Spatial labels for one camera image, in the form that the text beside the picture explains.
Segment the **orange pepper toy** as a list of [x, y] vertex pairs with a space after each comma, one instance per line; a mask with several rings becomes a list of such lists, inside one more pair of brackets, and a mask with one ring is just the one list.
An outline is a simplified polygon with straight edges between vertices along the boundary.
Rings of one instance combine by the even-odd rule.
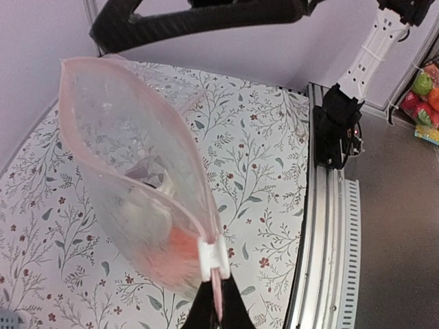
[[200, 280], [197, 239], [176, 226], [170, 230], [167, 253], [163, 258], [165, 277], [172, 284]]

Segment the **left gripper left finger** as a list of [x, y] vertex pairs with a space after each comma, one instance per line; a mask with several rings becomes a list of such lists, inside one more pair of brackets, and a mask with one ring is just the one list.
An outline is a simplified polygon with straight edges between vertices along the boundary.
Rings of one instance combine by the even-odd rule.
[[213, 301], [213, 288], [210, 282], [203, 282], [196, 294], [182, 329], [215, 329], [219, 322]]

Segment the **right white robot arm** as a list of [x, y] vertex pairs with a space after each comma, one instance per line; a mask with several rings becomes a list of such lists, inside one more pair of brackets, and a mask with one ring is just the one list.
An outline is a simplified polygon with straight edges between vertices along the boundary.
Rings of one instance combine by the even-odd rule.
[[[294, 23], [309, 16], [317, 1], [190, 1], [190, 9], [152, 16], [135, 14], [140, 1], [107, 1], [91, 25], [90, 37], [104, 53], [235, 27]], [[343, 169], [361, 153], [354, 134], [368, 87], [393, 46], [419, 26], [431, 1], [379, 1], [371, 30], [352, 64], [313, 108], [314, 161]]]

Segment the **white garlic toy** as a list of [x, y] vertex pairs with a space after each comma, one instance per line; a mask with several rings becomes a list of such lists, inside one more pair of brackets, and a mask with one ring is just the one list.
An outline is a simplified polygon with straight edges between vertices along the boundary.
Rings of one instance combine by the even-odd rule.
[[133, 184], [119, 197], [117, 217], [126, 239], [148, 245], [167, 241], [173, 226], [170, 208]]

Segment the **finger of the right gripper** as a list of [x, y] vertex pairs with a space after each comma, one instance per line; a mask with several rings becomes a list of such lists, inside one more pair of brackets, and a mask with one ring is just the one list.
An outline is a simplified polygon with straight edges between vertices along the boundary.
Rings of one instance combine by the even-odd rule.
[[105, 53], [120, 53], [155, 42], [221, 29], [294, 23], [310, 13], [309, 1], [190, 1], [178, 12], [141, 16], [141, 1], [107, 1], [90, 37]]

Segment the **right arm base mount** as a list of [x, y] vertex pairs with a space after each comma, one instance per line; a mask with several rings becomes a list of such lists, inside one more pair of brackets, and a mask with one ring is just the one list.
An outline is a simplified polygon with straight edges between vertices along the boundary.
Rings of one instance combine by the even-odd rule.
[[314, 162], [341, 170], [350, 157], [362, 151], [361, 132], [356, 131], [363, 103], [345, 95], [339, 84], [324, 95], [322, 105], [313, 107]]

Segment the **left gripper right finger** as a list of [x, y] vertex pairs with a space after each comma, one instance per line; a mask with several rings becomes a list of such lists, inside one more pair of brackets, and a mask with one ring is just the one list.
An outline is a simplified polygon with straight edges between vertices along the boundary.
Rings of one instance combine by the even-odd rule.
[[255, 329], [233, 275], [222, 280], [222, 319], [219, 326], [222, 329]]

